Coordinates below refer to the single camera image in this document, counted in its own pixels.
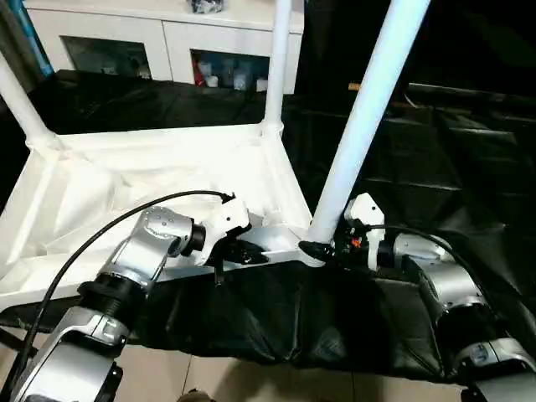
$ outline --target robotic arm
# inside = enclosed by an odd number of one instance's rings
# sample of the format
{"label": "robotic arm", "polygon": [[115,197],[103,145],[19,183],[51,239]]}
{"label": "robotic arm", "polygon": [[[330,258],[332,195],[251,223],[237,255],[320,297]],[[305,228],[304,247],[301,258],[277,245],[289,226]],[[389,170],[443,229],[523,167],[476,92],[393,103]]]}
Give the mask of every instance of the robotic arm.
{"label": "robotic arm", "polygon": [[146,209],[96,279],[79,287],[80,304],[65,313],[24,370],[12,401],[112,401],[122,377],[115,358],[167,259],[191,256],[202,265],[228,232],[248,225],[247,210],[236,198],[202,224],[171,209]]}
{"label": "robotic arm", "polygon": [[[536,362],[498,321],[469,272],[445,250],[450,248],[446,241],[407,233],[385,239],[389,226],[367,193],[349,202],[344,218],[349,227],[335,247],[312,242],[300,247],[313,258],[342,260],[348,266],[395,268],[427,287],[438,347],[467,386],[463,402],[536,400]],[[364,225],[385,228],[360,235]]]}

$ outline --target tiled floor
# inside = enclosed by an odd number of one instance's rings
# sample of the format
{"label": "tiled floor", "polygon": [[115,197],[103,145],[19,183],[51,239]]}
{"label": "tiled floor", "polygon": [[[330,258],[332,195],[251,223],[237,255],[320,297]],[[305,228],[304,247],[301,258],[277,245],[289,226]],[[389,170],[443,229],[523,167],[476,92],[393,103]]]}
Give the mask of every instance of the tiled floor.
{"label": "tiled floor", "polygon": [[[37,346],[44,336],[39,336]],[[0,349],[0,380],[14,353]],[[234,358],[198,358],[129,346],[118,361],[124,376],[117,402],[174,402],[201,389],[217,402],[458,402],[460,389],[406,379],[286,365],[260,366]]]}

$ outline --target cabinet door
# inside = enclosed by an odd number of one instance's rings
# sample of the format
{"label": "cabinet door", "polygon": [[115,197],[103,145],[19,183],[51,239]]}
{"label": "cabinet door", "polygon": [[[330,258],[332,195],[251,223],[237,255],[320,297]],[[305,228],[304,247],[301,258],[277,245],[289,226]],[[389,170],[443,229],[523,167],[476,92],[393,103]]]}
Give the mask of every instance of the cabinet door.
{"label": "cabinet door", "polygon": [[[177,82],[193,84],[192,50],[265,57],[271,55],[271,31],[166,21],[163,24],[173,80]],[[284,87],[286,94],[294,93],[301,46],[302,36],[289,34]]]}
{"label": "cabinet door", "polygon": [[[86,70],[80,64],[90,63],[92,58],[82,54],[89,51],[88,44],[93,42],[92,48],[108,49],[105,53],[110,59],[114,49],[116,53],[130,54],[132,63],[138,63],[138,55],[131,54],[142,53],[143,62],[148,64],[146,73],[151,78],[172,78],[162,21],[36,9],[29,9],[28,13],[54,71],[77,70],[77,67]],[[103,72],[119,74],[113,67],[110,69]]]}

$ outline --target wire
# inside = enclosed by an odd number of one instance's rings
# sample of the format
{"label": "wire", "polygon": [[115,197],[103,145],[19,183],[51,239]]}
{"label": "wire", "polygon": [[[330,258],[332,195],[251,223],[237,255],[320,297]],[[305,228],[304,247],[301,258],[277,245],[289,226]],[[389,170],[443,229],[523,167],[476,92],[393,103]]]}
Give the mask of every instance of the wire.
{"label": "wire", "polygon": [[[427,239],[431,241],[432,243],[435,243],[436,245],[439,245],[442,249],[444,249],[446,252],[448,252],[450,255],[452,255],[452,258],[454,258],[454,261],[457,262],[462,268],[464,268],[471,276],[478,278],[479,275],[475,272],[475,270],[469,265],[469,263],[452,247],[450,247],[444,240],[437,239],[436,237],[432,236],[431,234],[428,234],[422,230],[410,228],[407,226],[398,226],[393,224],[368,224],[365,225],[362,229],[364,231],[369,232],[373,229],[386,229],[386,230],[397,230],[400,233],[407,233],[410,235],[416,235],[419,237],[422,237],[423,239]],[[505,287],[503,288],[504,291],[510,293],[512,296],[514,296],[516,299],[522,302],[531,313],[536,315],[536,311],[532,308],[533,303],[521,292],[519,292],[510,282],[508,282],[506,279],[504,279],[502,276],[500,276],[498,273],[496,273],[493,270],[488,270],[488,274],[491,274],[494,276],[493,279],[495,279],[495,284],[501,283]]]}
{"label": "wire", "polygon": [[13,363],[13,366],[11,367],[11,370],[9,371],[8,377],[12,378],[12,381],[10,383],[6,382],[4,384],[2,388],[2,392],[0,393],[0,400],[3,400],[2,398],[3,396],[11,394],[11,391],[13,390],[13,386],[17,383],[17,380],[19,379],[20,374],[26,368],[26,364],[32,352],[32,347],[34,345],[35,336],[37,335],[37,332],[39,330],[39,324],[41,323],[41,320],[43,319],[44,312],[49,306],[50,300],[52,299],[52,295],[54,294],[56,287],[58,287],[58,284],[61,281],[61,278],[65,275],[65,272],[67,272],[70,266],[73,265],[76,259],[85,250],[87,250],[87,248],[90,245],[92,245],[97,239],[99,239],[105,232],[107,232],[108,230],[113,228],[116,224],[119,224],[121,221],[125,220],[126,218],[129,218],[132,215],[137,214],[138,212],[141,212],[146,208],[152,207],[153,205],[159,204],[169,199],[185,197],[188,195],[215,195],[215,196],[221,197],[222,202],[227,202],[233,198],[232,196],[229,196],[228,194],[220,193],[218,191],[210,191],[210,190],[182,191],[180,193],[173,193],[173,194],[169,194],[164,197],[161,197],[161,198],[156,198],[153,201],[149,201],[148,203],[140,205],[139,207],[135,207],[134,209],[131,209],[130,211],[119,216],[118,218],[115,218],[114,220],[112,220],[109,224],[104,226],[101,230],[93,234],[77,251],[74,252],[74,254],[71,257],[69,257],[69,259],[64,263],[64,265],[61,267],[59,272],[56,274],[56,276],[50,283],[49,288],[44,294],[43,300],[39,304],[37,314],[35,315],[35,319],[33,320],[33,323],[32,323],[32,327],[28,330],[28,332],[26,333],[26,336],[24,337],[23,349],[21,352],[19,352],[17,358],[15,359],[15,362]]}
{"label": "wire", "polygon": [[[19,339],[18,337],[16,337],[15,335],[10,333],[9,331],[6,331],[3,328],[0,328],[0,343],[4,344],[8,348],[16,352],[20,352],[21,350],[23,350],[23,345],[24,345],[24,341],[22,339]],[[37,353],[37,349],[32,348],[30,358],[35,356],[36,353]]]}
{"label": "wire", "polygon": [[420,109],[420,106],[418,106],[417,104],[413,103],[413,101],[410,99],[410,97],[404,92],[404,98],[407,100],[407,102],[413,106],[415,109]]}

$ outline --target black fabric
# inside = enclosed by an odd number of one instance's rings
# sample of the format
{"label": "black fabric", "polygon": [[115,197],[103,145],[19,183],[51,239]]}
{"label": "black fabric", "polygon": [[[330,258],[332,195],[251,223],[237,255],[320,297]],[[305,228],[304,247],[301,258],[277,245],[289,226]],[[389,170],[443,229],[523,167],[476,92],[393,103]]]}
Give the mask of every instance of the black fabric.
{"label": "black fabric", "polygon": [[[257,122],[264,107],[262,95],[72,73],[32,95],[45,122],[61,134]],[[312,210],[351,105],[351,97],[286,98],[283,142]],[[536,311],[534,123],[493,112],[393,104],[353,192],[369,192],[389,224],[439,230],[472,264],[508,329],[536,356],[533,314],[490,275],[510,282]],[[10,119],[1,122],[22,143]],[[7,181],[17,174],[4,166]],[[366,276],[346,268],[289,262],[232,271],[219,287],[212,276],[158,284],[136,341],[203,356],[455,381],[436,343],[425,287],[397,272]],[[75,302],[55,301],[41,329],[50,331]],[[28,325],[33,311],[12,307],[0,314],[0,324]]]}
{"label": "black fabric", "polygon": [[[306,73],[307,81],[298,88],[343,95],[348,84],[361,82],[388,7],[388,0],[307,2],[301,50],[307,63],[298,75]],[[430,2],[400,89],[422,83],[533,95],[536,34],[529,10],[523,0]]]}

